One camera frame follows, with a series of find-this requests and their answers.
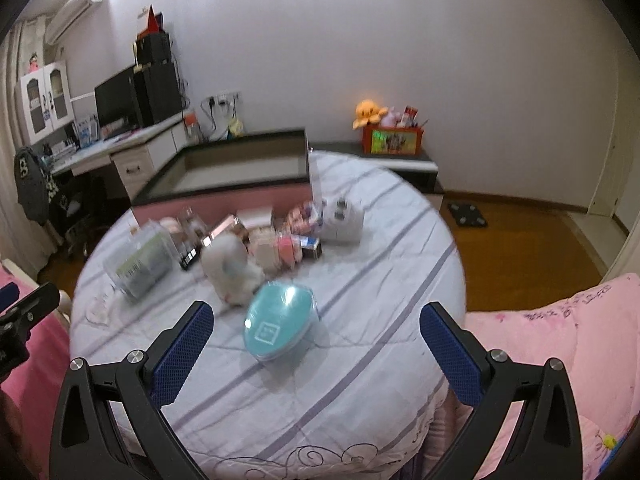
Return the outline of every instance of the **bed sheet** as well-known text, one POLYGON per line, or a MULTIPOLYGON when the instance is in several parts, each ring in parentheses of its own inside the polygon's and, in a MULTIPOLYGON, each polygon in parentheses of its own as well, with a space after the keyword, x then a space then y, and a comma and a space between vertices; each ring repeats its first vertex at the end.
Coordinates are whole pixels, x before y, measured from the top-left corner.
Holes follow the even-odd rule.
MULTIPOLYGON (((102 264, 135 225, 127 212, 78 281, 72 354, 91 364, 145 349, 194 300, 214 333, 182 391, 162 411, 211 478, 384 480, 420 448, 447 385, 418 329, 440 301, 457 322, 465 282, 439 213, 395 174, 365 160, 310 154, 314 196, 344 195, 366 209, 358 246, 324 244, 317 262, 281 279, 311 288, 321 322, 306 345, 272 364, 245 350, 245 311, 227 308, 200 264, 174 270, 137 304, 113 290, 102 264)), ((135 447, 124 412, 116 420, 135 447)))

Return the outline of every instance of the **air conditioner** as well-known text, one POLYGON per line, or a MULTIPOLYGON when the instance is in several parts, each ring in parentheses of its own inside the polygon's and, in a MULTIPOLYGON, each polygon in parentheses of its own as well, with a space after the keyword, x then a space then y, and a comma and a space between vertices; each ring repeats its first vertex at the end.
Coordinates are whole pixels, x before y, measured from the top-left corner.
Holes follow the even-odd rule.
POLYGON ((101 2, 102 0, 69 0, 47 25, 44 33, 47 44, 55 44, 80 16, 101 2))

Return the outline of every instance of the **pink bedding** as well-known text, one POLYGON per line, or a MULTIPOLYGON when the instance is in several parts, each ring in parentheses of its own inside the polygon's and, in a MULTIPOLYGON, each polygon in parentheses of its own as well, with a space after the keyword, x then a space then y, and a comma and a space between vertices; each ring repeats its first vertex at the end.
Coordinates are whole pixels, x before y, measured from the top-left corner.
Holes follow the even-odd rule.
MULTIPOLYGON (((626 274, 537 310, 470 312, 465 325, 485 348, 501 348, 514 361, 541 365, 558 357, 564 362, 580 418, 583 478, 592 480, 609 453, 604 435, 622 437, 640 412, 639 316, 640 278, 626 274)), ((476 478, 497 466, 519 411, 520 403, 511 407, 476 478)), ((448 407, 436 412, 435 428, 455 418, 458 430, 469 413, 449 399, 448 407)), ((437 433, 444 436, 442 428, 437 433)), ((428 441, 426 465, 433 465, 449 444, 437 435, 428 441)))
MULTIPOLYGON (((32 290, 0 267, 0 286, 9 281, 17 283, 20 298, 32 290)), ((46 478, 53 418, 69 363, 69 336, 50 314, 31 331, 27 348, 30 358, 0 385, 0 400, 20 442, 21 458, 36 476, 46 478)))

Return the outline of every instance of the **white cabinet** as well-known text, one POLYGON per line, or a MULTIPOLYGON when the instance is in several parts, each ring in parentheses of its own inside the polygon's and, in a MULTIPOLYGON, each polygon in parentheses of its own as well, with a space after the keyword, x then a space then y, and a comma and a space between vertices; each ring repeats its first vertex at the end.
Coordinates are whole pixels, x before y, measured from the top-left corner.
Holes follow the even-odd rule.
POLYGON ((44 70, 44 85, 47 87, 47 103, 51 113, 53 129, 57 130, 74 120, 74 110, 71 107, 69 82, 66 80, 65 62, 48 64, 44 70))
POLYGON ((74 120, 64 61, 20 78, 18 107, 31 144, 74 120))
POLYGON ((129 198, 133 199, 186 143, 186 130, 180 121, 142 146, 111 155, 129 198))

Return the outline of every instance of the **red triangle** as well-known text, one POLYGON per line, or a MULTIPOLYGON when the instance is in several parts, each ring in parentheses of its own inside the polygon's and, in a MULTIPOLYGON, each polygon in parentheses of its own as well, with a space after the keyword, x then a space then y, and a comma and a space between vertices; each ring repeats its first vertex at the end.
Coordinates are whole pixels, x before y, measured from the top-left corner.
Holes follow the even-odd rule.
POLYGON ((149 16, 146 22, 146 29, 138 34, 138 39, 143 38, 147 34, 153 34, 154 32, 160 32, 160 27, 158 27, 158 20, 156 20, 153 6, 149 6, 149 16))

